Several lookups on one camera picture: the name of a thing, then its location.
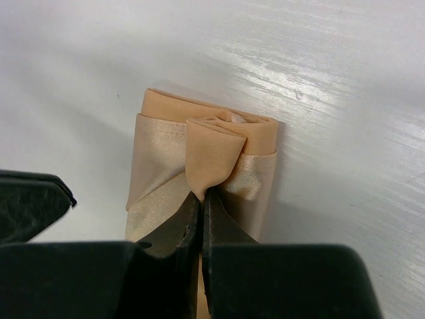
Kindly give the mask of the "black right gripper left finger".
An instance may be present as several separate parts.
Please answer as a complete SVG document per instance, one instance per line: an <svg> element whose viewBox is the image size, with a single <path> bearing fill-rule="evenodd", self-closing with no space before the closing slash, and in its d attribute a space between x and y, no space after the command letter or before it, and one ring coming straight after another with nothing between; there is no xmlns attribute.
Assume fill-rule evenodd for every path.
<svg viewBox="0 0 425 319"><path fill-rule="evenodd" d="M1 247L2 318L194 318L201 205L178 210L137 242Z"/></svg>

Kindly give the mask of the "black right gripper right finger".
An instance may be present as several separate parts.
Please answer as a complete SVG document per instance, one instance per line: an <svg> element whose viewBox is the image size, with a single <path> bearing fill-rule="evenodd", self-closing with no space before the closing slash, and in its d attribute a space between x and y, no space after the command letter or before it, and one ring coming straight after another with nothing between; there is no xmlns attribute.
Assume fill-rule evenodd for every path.
<svg viewBox="0 0 425 319"><path fill-rule="evenodd" d="M213 318L381 318L366 266L343 245L264 245L204 202L203 279Z"/></svg>

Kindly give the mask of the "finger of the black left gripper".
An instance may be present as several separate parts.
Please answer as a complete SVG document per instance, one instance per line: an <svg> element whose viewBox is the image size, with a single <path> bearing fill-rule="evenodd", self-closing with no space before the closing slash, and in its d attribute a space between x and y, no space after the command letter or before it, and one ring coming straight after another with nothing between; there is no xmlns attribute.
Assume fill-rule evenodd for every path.
<svg viewBox="0 0 425 319"><path fill-rule="evenodd" d="M77 205L56 175L1 170L1 244L25 243Z"/></svg>

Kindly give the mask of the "peach cloth napkin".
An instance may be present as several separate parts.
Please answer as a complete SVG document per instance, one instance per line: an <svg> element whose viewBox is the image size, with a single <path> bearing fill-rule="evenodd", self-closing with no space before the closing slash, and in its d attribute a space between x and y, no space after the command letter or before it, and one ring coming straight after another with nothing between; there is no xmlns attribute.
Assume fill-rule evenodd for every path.
<svg viewBox="0 0 425 319"><path fill-rule="evenodd" d="M258 238L276 168L277 121L145 91L136 117L126 278L138 318L261 318L277 252Z"/></svg>

